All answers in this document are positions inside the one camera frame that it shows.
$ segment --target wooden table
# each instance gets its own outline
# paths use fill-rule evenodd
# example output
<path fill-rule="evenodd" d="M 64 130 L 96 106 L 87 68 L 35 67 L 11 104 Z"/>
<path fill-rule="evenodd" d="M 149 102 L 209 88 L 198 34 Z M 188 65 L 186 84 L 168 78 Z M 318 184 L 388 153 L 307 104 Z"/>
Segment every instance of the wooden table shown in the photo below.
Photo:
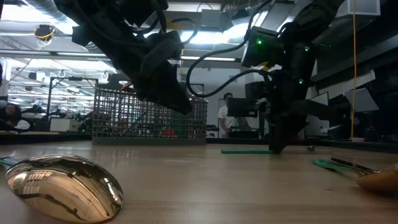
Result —
<path fill-rule="evenodd" d="M 365 192 L 350 175 L 311 164 L 333 155 L 378 169 L 398 162 L 397 154 L 326 147 L 307 152 L 302 146 L 281 155 L 220 153 L 233 147 L 264 146 L 101 147 L 87 141 L 0 146 L 0 156 L 68 153 L 101 164 L 125 193 L 125 206 L 111 223 L 398 222 L 398 199 Z M 1 223 L 60 223 L 28 209 L 0 183 Z"/>

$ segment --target man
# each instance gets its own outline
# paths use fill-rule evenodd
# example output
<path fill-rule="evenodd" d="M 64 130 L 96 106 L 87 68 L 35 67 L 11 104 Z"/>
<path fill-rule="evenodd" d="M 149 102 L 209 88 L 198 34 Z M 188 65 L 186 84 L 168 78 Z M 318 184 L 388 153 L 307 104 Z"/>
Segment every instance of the man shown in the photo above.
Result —
<path fill-rule="evenodd" d="M 245 118 L 241 118 L 238 120 L 235 117 L 228 116 L 228 99 L 232 97 L 232 93 L 225 93 L 223 98 L 225 101 L 225 106 L 220 108 L 220 110 L 218 111 L 218 118 L 220 119 L 221 127 L 225 131 L 225 133 L 223 134 L 223 138 L 228 138 L 231 127 L 248 125 L 248 121 Z"/>

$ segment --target white shirt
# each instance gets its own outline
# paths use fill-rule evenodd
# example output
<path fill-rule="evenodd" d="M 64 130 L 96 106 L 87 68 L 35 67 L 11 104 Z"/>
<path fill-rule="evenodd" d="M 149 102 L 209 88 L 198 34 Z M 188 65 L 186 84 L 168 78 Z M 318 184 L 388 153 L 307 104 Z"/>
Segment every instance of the white shirt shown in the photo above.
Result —
<path fill-rule="evenodd" d="M 218 118 L 225 119 L 225 123 L 224 124 L 225 124 L 226 128 L 230 128 L 232 126 L 237 127 L 238 126 L 238 120 L 235 117 L 227 116 L 227 114 L 228 114 L 228 107 L 227 106 L 223 106 L 218 111 Z"/>

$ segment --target wire basket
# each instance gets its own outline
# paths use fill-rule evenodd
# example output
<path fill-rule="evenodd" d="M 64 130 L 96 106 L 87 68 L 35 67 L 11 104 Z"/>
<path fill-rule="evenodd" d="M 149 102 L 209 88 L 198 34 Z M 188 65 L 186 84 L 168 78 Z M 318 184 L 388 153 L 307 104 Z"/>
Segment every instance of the wire basket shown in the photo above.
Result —
<path fill-rule="evenodd" d="M 206 144 L 207 101 L 190 98 L 193 111 L 182 115 L 118 85 L 98 85 L 93 116 L 93 144 Z"/>

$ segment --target black cord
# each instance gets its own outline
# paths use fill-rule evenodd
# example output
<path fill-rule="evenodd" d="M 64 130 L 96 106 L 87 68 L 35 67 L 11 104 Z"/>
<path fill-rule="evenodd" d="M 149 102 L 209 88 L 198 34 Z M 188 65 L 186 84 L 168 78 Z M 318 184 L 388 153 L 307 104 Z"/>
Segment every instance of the black cord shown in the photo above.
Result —
<path fill-rule="evenodd" d="M 175 23 L 175 22 L 183 22 L 183 21 L 187 21 L 187 22 L 191 22 L 193 24 L 194 30 L 192 35 L 188 38 L 188 40 L 182 42 L 183 45 L 188 44 L 197 34 L 198 34 L 198 30 L 199 28 L 197 27 L 197 25 L 195 24 L 195 22 L 193 20 L 191 20 L 190 18 L 178 18 L 178 19 L 173 19 L 171 20 L 171 23 Z"/>
<path fill-rule="evenodd" d="M 74 0 L 75 7 L 79 11 L 79 13 L 85 18 L 85 21 L 90 25 L 92 29 L 94 29 L 98 34 L 102 35 L 105 39 L 107 39 L 110 42 L 113 42 L 115 44 L 119 45 L 128 45 L 131 47 L 140 47 L 140 48 L 151 48 L 150 45 L 147 44 L 137 44 L 137 43 L 132 43 L 132 42 L 125 42 L 121 40 L 116 40 L 108 35 L 106 35 L 104 32 L 102 32 L 101 29 L 99 29 L 92 21 L 91 19 L 87 16 L 87 14 L 84 12 L 84 10 L 81 8 L 79 0 Z"/>
<path fill-rule="evenodd" d="M 150 25 L 150 27 L 145 28 L 145 29 L 141 29 L 141 30 L 136 30 L 133 29 L 133 33 L 139 34 L 139 35 L 144 35 L 144 34 L 148 34 L 150 33 L 152 30 L 155 29 L 157 23 L 159 22 L 159 18 L 157 17 L 156 20 Z"/>
<path fill-rule="evenodd" d="M 166 16 L 164 15 L 164 11 L 162 10 L 162 8 L 161 8 L 159 2 L 157 2 L 157 0 L 150 0 L 150 4 L 155 9 L 157 17 L 159 18 L 160 30 L 162 31 L 162 33 L 166 33 L 167 22 L 166 22 Z"/>
<path fill-rule="evenodd" d="M 213 7 L 212 7 L 210 4 L 208 4 L 207 2 L 201 2 L 201 3 L 199 4 L 198 8 L 197 8 L 197 12 L 199 12 L 199 8 L 200 8 L 200 6 L 201 6 L 202 4 L 208 5 L 208 6 L 210 7 L 210 9 L 213 10 Z"/>
<path fill-rule="evenodd" d="M 246 70 L 245 72 L 241 72 L 241 73 L 235 75 L 234 77 L 232 77 L 231 79 L 229 79 L 227 82 L 225 82 L 224 84 L 222 84 L 220 87 L 218 87 L 216 90 L 212 91 L 211 93 L 206 93 L 206 94 L 198 94 L 198 93 L 196 93 L 196 92 L 193 90 L 193 88 L 191 87 L 191 83 L 190 83 L 190 77 L 191 77 L 191 74 L 192 74 L 193 69 L 194 69 L 202 60 L 204 60 L 205 58 L 210 57 L 210 56 L 212 56 L 212 55 L 224 54 L 224 53 L 232 52 L 232 51 L 234 51 L 234 50 L 238 50 L 238 49 L 240 49 L 241 47 L 243 47 L 243 46 L 245 45 L 245 43 L 249 40 L 249 35 L 250 35 L 250 30 L 251 30 L 251 24 L 253 23 L 254 16 L 255 16 L 257 13 L 259 13 L 259 11 L 260 11 L 264 6 L 268 5 L 270 2 L 271 2 L 271 0 L 266 0 L 265 2 L 263 2 L 263 3 L 256 9 L 256 11 L 254 12 L 254 14 L 251 15 L 250 20 L 249 20 L 248 29 L 247 29 L 247 31 L 246 31 L 246 34 L 244 35 L 243 42 L 241 42 L 239 45 L 237 45 L 237 46 L 235 46 L 235 47 L 231 47 L 231 48 L 229 48 L 229 49 L 216 50 L 216 51 L 213 51 L 213 52 L 209 52 L 209 53 L 207 53 L 207 54 L 201 56 L 198 60 L 194 61 L 194 63 L 193 63 L 193 64 L 191 65 L 191 67 L 188 69 L 188 72 L 187 72 L 187 80 L 186 80 L 186 82 L 187 82 L 187 88 L 189 89 L 189 91 L 190 91 L 194 96 L 201 97 L 201 98 L 213 96 L 214 94 L 218 93 L 218 92 L 221 91 L 223 88 L 225 88 L 227 85 L 229 85 L 231 82 L 233 82 L 233 81 L 235 81 L 236 79 L 238 79 L 239 77 L 241 77 L 241 76 L 243 76 L 243 75 L 245 75 L 245 74 L 248 74 L 248 73 L 253 73 L 253 72 L 259 73 L 259 70 L 256 70 L 256 69 Z"/>

